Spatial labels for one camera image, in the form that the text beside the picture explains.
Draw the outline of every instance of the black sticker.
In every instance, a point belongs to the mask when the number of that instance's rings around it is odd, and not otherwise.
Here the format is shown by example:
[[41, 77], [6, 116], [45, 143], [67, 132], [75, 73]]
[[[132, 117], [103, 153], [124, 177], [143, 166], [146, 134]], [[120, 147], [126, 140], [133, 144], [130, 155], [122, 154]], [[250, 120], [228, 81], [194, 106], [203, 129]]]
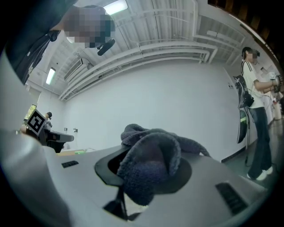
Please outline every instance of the black sticker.
[[27, 125], [30, 130], [32, 130], [36, 135], [39, 135], [43, 125], [46, 121], [46, 118], [41, 115], [37, 109], [30, 115]]
[[65, 162], [65, 163], [61, 163], [61, 165], [63, 166], [63, 168], [67, 168], [73, 165], [77, 165], [79, 164], [77, 161], [69, 161], [69, 162]]

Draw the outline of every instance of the air conditioner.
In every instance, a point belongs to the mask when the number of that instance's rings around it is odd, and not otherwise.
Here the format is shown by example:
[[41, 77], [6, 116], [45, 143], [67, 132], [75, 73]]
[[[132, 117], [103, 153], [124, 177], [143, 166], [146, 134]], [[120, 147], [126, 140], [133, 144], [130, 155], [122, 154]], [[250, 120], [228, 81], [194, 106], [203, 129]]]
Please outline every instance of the air conditioner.
[[66, 73], [64, 81], [70, 82], [79, 74], [83, 74], [85, 71], [93, 67], [87, 59], [79, 59]]

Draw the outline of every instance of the fluorescent light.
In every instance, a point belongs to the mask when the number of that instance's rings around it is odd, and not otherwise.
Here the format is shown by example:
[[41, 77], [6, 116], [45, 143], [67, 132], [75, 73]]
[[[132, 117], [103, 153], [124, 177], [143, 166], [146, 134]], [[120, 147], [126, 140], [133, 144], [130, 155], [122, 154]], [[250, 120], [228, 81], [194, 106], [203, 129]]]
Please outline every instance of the fluorescent light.
[[51, 82], [51, 80], [52, 80], [52, 78], [54, 76], [54, 73], [55, 73], [55, 69], [51, 68], [49, 70], [49, 73], [48, 73], [48, 76], [47, 76], [47, 79], [46, 79], [46, 83], [47, 84], [50, 84], [50, 82]]
[[122, 10], [125, 10], [127, 8], [128, 8], [128, 5], [127, 5], [125, 0], [118, 0], [118, 1], [115, 1], [113, 3], [106, 5], [104, 7], [104, 9], [106, 10], [106, 12], [109, 15], [115, 14], [115, 13], [122, 11]]

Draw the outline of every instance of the white wall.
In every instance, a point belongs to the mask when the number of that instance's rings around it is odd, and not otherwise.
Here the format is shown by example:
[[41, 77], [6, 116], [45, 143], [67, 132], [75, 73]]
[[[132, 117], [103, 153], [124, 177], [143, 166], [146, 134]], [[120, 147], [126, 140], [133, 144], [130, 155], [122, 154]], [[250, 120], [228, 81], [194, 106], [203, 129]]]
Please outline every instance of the white wall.
[[121, 143], [125, 126], [162, 128], [203, 144], [216, 160], [235, 153], [238, 96], [223, 69], [187, 61], [153, 63], [100, 83], [66, 103], [71, 148], [104, 149]]
[[65, 102], [60, 101], [58, 99], [58, 95], [34, 84], [31, 81], [27, 81], [27, 84], [41, 92], [36, 107], [37, 110], [42, 115], [46, 114], [47, 112], [52, 112], [52, 117], [51, 117], [52, 130], [64, 133], [63, 114], [64, 114]]

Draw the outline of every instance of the fuzzy gray fabric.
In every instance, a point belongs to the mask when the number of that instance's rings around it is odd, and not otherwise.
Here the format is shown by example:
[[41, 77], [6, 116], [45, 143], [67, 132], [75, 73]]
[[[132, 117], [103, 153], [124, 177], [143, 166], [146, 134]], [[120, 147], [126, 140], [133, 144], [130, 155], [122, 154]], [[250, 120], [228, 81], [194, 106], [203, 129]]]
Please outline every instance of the fuzzy gray fabric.
[[162, 129], [145, 129], [137, 124], [128, 125], [121, 140], [131, 149], [120, 163], [117, 175], [124, 180], [124, 192], [142, 206], [153, 199], [156, 184], [176, 173], [181, 152], [210, 156], [194, 140]]

